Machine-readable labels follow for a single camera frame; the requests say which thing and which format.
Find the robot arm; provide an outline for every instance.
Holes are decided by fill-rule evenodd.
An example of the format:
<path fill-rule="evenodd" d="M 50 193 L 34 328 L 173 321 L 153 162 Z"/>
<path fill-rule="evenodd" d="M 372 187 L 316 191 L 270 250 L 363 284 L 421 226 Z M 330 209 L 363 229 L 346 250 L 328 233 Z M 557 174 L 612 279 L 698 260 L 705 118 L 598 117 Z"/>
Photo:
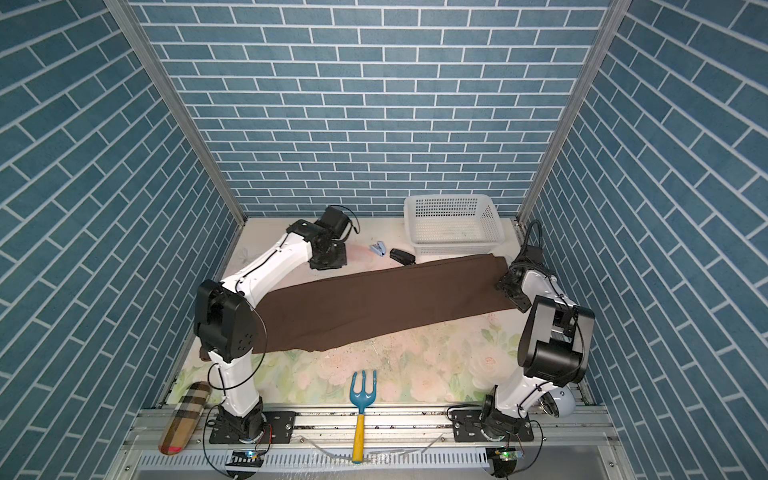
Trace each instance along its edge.
<path fill-rule="evenodd" d="M 195 335 L 218 366 L 225 400 L 219 417 L 231 435 L 255 442 L 263 434 L 262 400 L 250 382 L 256 305 L 291 270 L 305 262 L 315 270 L 346 265 L 342 235 L 349 217 L 327 207 L 315 223 L 299 220 L 267 252 L 220 283 L 205 280 L 197 289 Z M 266 325 L 262 325 L 266 335 Z"/>
<path fill-rule="evenodd" d="M 542 396 L 587 372 L 594 312 L 565 296 L 542 262 L 541 248 L 525 244 L 497 285 L 530 313 L 518 345 L 521 368 L 485 397 L 481 418 L 489 438 L 516 433 Z"/>

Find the black cable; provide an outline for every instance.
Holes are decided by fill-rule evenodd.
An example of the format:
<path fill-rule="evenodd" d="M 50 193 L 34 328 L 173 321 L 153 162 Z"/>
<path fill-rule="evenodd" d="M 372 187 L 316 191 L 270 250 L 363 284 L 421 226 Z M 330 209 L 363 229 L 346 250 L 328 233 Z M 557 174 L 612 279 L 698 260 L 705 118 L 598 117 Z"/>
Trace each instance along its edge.
<path fill-rule="evenodd" d="M 270 261 L 270 258 L 272 258 L 272 255 L 274 255 L 275 253 L 277 253 L 278 249 L 279 249 L 279 248 L 281 248 L 281 247 L 283 246 L 283 244 L 286 242 L 286 240 L 288 240 L 288 234 L 287 234 L 287 233 L 286 233 L 286 236 L 285 236 L 285 237 L 283 237 L 283 241 L 282 241 L 282 242 L 280 242 L 280 245 L 278 245 L 278 246 L 277 246 L 277 248 L 276 248 L 276 249 L 275 249 L 275 250 L 274 250 L 272 253 L 270 253 L 270 255 L 269 255 L 269 256 L 268 256 L 268 257 L 267 257 L 267 258 L 266 258 L 266 259 L 265 259 L 265 260 L 264 260 L 262 263 L 259 263 L 259 264 L 258 264 L 258 265 L 256 265 L 254 268 L 252 268 L 252 269 L 248 270 L 247 272 L 245 272 L 245 274 L 244 274 L 244 275 L 242 275 L 242 276 L 241 276 L 239 279 L 237 279 L 237 282 L 235 282 L 235 293 L 238 293 L 238 294 L 240 294 L 240 295 L 243 295 L 241 292 L 238 292 L 238 291 L 237 291 L 237 287 L 240 285 L 240 282 L 242 282 L 242 281 L 243 281 L 243 278 L 245 278 L 246 276 L 249 276 L 251 273 L 255 272 L 257 269 L 259 269 L 259 268 L 261 268 L 262 266 L 264 266 L 264 264 L 265 264 L 266 262 Z"/>
<path fill-rule="evenodd" d="M 544 232 L 541 228 L 541 222 L 538 219 L 533 219 L 533 221 L 528 224 L 528 229 L 525 231 L 525 237 L 523 237 L 523 244 L 520 250 L 525 250 L 528 246 L 528 238 L 531 236 L 531 230 L 533 230 L 534 225 L 538 227 L 538 247 L 542 250 L 544 249 Z"/>
<path fill-rule="evenodd" d="M 360 219 L 357 217 L 357 215 L 355 215 L 355 212 L 351 208 L 344 207 L 343 205 L 336 205 L 336 204 L 329 205 L 329 207 L 343 208 L 344 210 L 347 210 L 348 212 L 350 212 L 352 214 L 352 216 L 355 217 L 355 220 L 357 220 L 357 228 L 355 228 L 355 225 L 352 222 L 349 222 L 349 225 L 355 230 L 355 233 L 360 235 L 360 232 L 362 231 L 362 228 L 360 227 Z"/>
<path fill-rule="evenodd" d="M 224 377 L 222 377 L 222 376 L 221 376 L 221 371 L 219 371 L 219 378 L 221 379 L 221 385 L 223 385 L 223 384 L 224 384 Z M 224 475 L 224 476 L 225 476 L 225 477 L 227 477 L 227 478 L 235 478 L 235 479 L 237 479 L 237 475 L 235 475 L 235 476 L 233 477 L 233 476 L 232 476 L 232 475 L 230 475 L 229 473 L 226 473 L 226 472 L 222 472 L 221 470 L 219 470 L 218 468 L 216 468 L 216 466 L 215 466 L 215 465 L 214 465 L 214 464 L 213 464 L 213 463 L 210 461 L 210 458 L 208 458 L 208 452 L 206 452 L 206 451 L 205 451 L 205 428 L 208 426 L 208 419 L 210 418 L 210 413 L 211 413 L 211 412 L 212 412 L 214 409 L 217 409 L 217 408 L 219 408 L 219 407 L 220 407 L 220 406 L 221 406 L 221 405 L 224 403 L 224 400 L 226 400 L 226 399 L 227 399 L 227 397 L 226 397 L 226 393 L 225 393 L 225 396 L 224 396 L 224 398 L 221 400 L 221 402 L 219 402 L 219 405 L 216 405 L 216 406 L 214 406 L 214 407 L 211 407 L 211 409 L 210 409 L 210 410 L 208 410 L 208 413 L 205 415 L 205 422 L 203 423 L 203 457 L 205 457 L 205 461 L 208 463 L 208 465 L 209 465 L 209 466 L 210 466 L 210 467 L 211 467 L 213 470 L 216 470 L 218 473 L 220 473 L 221 475 Z"/>
<path fill-rule="evenodd" d="M 270 424 L 270 441 L 266 444 L 266 451 L 261 455 L 265 456 L 267 453 L 270 452 L 271 448 L 272 448 L 272 424 Z"/>
<path fill-rule="evenodd" d="M 551 276 L 553 273 L 547 269 L 546 266 L 540 265 L 538 263 L 531 263 L 531 262 L 512 262 L 509 264 L 509 268 L 507 270 L 512 271 L 513 269 L 524 266 L 525 268 L 528 268 L 530 270 L 536 270 L 537 272 L 541 273 L 544 276 Z"/>
<path fill-rule="evenodd" d="M 477 406 L 478 406 L 478 404 L 476 404 L 476 403 L 457 403 L 456 405 L 451 405 L 447 409 L 445 409 L 445 417 L 448 419 L 449 422 L 451 422 L 451 425 L 453 425 L 453 422 L 457 422 L 459 425 L 464 425 L 464 422 L 462 422 L 462 421 L 460 421 L 458 419 L 454 420 L 454 419 L 452 419 L 449 416 L 449 413 L 451 412 L 451 410 L 453 410 L 453 409 L 465 409 L 467 407 L 477 407 Z"/>
<path fill-rule="evenodd" d="M 527 464 L 525 467 L 520 468 L 519 470 L 515 470 L 514 472 L 507 475 L 507 478 L 509 478 L 510 475 L 514 475 L 515 473 L 525 472 L 530 467 L 533 466 L 533 464 L 536 463 L 536 460 L 538 460 L 538 456 L 541 454 L 541 449 L 544 447 L 544 430 L 541 429 L 541 423 L 538 422 L 538 420 L 531 420 L 531 423 L 535 423 L 538 425 L 538 431 L 541 434 L 541 440 L 539 440 L 538 443 L 538 452 L 536 452 L 536 456 L 533 458 L 533 462 Z"/>
<path fill-rule="evenodd" d="M 579 338 L 581 339 L 581 348 L 583 349 L 583 348 L 584 348 L 584 337 L 581 335 L 581 329 L 578 327 L 578 323 L 576 323 L 576 331 L 578 332 Z M 545 382 L 541 382 L 541 383 L 539 383 L 538 385 L 536 385 L 536 388 L 534 388 L 533 390 L 531 390 L 531 391 L 530 391 L 530 392 L 529 392 L 529 393 L 528 393 L 528 394 L 525 396 L 525 398 L 523 399 L 523 401 L 522 401 L 522 402 L 520 402 L 520 403 L 517 405 L 517 407 L 518 407 L 518 415 L 520 415 L 520 411 L 522 410 L 522 407 L 521 407 L 521 405 L 522 405 L 522 404 L 524 404 L 524 403 L 526 402 L 526 400 L 528 400 L 529 398 L 531 398 L 531 395 L 533 395 L 533 393 L 534 393 L 534 392 L 540 392 L 540 391 L 541 391 L 541 387 L 542 387 L 542 386 L 544 386 L 544 385 L 547 385 L 548 383 L 555 383 L 555 382 L 558 382 L 558 381 L 560 381 L 560 380 L 562 380 L 562 379 L 566 379 L 566 378 L 568 378 L 569 376 L 573 375 L 574 373 L 578 372 L 578 371 L 581 369 L 581 365 L 584 363 L 584 358 L 585 358 L 586 356 L 587 356 L 587 353 L 586 353 L 586 352 L 582 352 L 582 353 L 581 353 L 581 358 L 580 358 L 580 359 L 579 359 L 579 361 L 578 361 L 578 365 L 576 366 L 576 368 L 575 368 L 575 369 L 571 370 L 570 372 L 568 372 L 568 373 L 564 373 L 563 375 L 560 375 L 559 377 L 556 377 L 556 378 L 554 378 L 554 379 L 552 379 L 552 380 L 547 380 L 547 381 L 545 381 Z"/>
<path fill-rule="evenodd" d="M 264 362 L 264 357 L 266 356 L 266 346 L 267 346 L 267 340 L 268 340 L 267 335 L 266 335 L 266 324 L 264 323 L 264 320 L 261 318 L 261 315 L 259 315 L 256 312 L 256 310 L 253 309 L 253 307 L 251 307 L 251 310 L 259 317 L 259 320 L 261 320 L 261 326 L 264 328 L 264 352 L 261 354 L 261 359 L 259 360 L 259 364 L 256 365 L 256 368 L 250 373 L 250 375 L 248 375 L 248 378 L 246 378 L 245 380 L 243 380 L 242 382 L 238 383 L 235 386 L 224 387 L 224 378 L 223 377 L 221 378 L 221 386 L 224 387 L 224 388 L 220 389 L 219 387 L 214 386 L 210 382 L 210 371 L 212 370 L 213 367 L 217 366 L 218 363 L 212 363 L 211 364 L 211 366 L 208 368 L 208 374 L 206 375 L 207 380 L 208 380 L 208 384 L 210 385 L 210 387 L 212 389 L 214 389 L 214 390 L 221 390 L 222 392 L 224 392 L 224 395 L 227 394 L 227 390 L 236 389 L 237 387 L 239 387 L 241 385 L 244 385 L 245 382 L 247 382 L 248 380 L 252 379 L 253 376 L 256 375 L 256 372 L 259 371 L 259 368 L 261 367 L 261 364 Z M 219 368 L 219 377 L 221 377 L 221 368 Z"/>

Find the blue brick wall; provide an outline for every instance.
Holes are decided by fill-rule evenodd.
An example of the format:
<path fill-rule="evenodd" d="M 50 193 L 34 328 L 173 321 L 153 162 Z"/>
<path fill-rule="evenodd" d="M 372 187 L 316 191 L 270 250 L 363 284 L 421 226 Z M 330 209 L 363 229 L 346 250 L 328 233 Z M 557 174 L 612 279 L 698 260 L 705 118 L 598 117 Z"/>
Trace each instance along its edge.
<path fill-rule="evenodd" d="M 257 3 L 131 3 L 250 216 L 512 215 L 608 0 Z"/>
<path fill-rule="evenodd" d="M 91 478 L 235 227 L 101 0 L 0 12 L 0 478 Z"/>
<path fill-rule="evenodd" d="M 535 209 L 641 478 L 768 478 L 767 27 L 634 0 Z"/>

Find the floral tabletop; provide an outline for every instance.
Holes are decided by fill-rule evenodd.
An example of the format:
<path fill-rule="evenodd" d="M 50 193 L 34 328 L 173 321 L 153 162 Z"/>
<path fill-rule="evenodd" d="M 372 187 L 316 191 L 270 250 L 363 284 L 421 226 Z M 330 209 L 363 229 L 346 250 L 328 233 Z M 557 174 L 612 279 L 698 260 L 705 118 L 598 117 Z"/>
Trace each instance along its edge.
<path fill-rule="evenodd" d="M 412 251 L 404 242 L 403 233 L 396 228 L 397 223 L 391 224 L 393 221 L 402 224 L 402 219 L 365 219 L 363 228 L 368 227 L 369 235 L 357 239 L 357 243 L 373 243 L 372 238 L 376 238 L 383 240 L 388 249 L 395 247 Z M 253 235 L 248 231 L 252 222 L 249 220 L 246 225 L 227 273 L 237 271 L 270 245 L 270 242 L 266 245 L 255 244 L 258 243 L 255 239 L 264 237 L 265 230 L 272 230 L 269 228 L 271 225 L 265 225 L 265 220 L 257 220 L 260 222 L 259 234 Z M 283 228 L 284 224 L 285 220 L 276 223 Z M 513 257 L 518 246 L 511 224 L 505 222 L 505 227 L 508 242 L 493 253 Z M 352 268 L 334 270 L 336 275 L 391 267 L 385 263 L 389 259 L 378 258 L 372 253 L 365 255 L 364 250 L 353 245 L 348 245 L 348 249 L 359 250 L 359 255 L 350 255 L 348 266 Z M 419 259 L 419 262 L 429 260 L 433 259 Z M 296 270 L 290 278 L 286 278 L 288 284 L 328 276 L 327 273 L 318 275 L 308 268 L 298 273 Z M 278 287 L 286 286 L 285 283 L 281 282 Z M 527 315 L 517 310 L 504 310 L 391 333 L 325 352 L 289 350 L 267 353 L 253 381 L 265 403 L 346 403 L 349 401 L 352 374 L 363 369 L 375 369 L 378 375 L 377 402 L 481 400 L 493 385 L 507 379 L 518 368 L 517 347 L 526 319 Z M 199 348 L 200 340 L 195 339 L 167 399 L 168 403 L 177 403 L 192 382 L 205 380 L 210 362 L 200 360 Z M 252 354 L 251 364 L 255 367 L 260 359 L 261 354 Z M 217 392 L 211 401 L 216 402 L 220 398 Z"/>

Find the yellow handle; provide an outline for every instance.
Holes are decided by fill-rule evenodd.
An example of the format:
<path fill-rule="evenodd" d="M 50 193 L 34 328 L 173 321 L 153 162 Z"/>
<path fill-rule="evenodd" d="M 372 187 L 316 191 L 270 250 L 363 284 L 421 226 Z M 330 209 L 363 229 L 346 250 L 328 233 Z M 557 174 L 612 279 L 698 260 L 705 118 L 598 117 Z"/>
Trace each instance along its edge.
<path fill-rule="evenodd" d="M 366 423 L 366 416 L 360 414 L 357 416 L 357 427 L 355 427 L 355 448 L 352 450 L 352 463 L 362 463 L 362 430 Z"/>

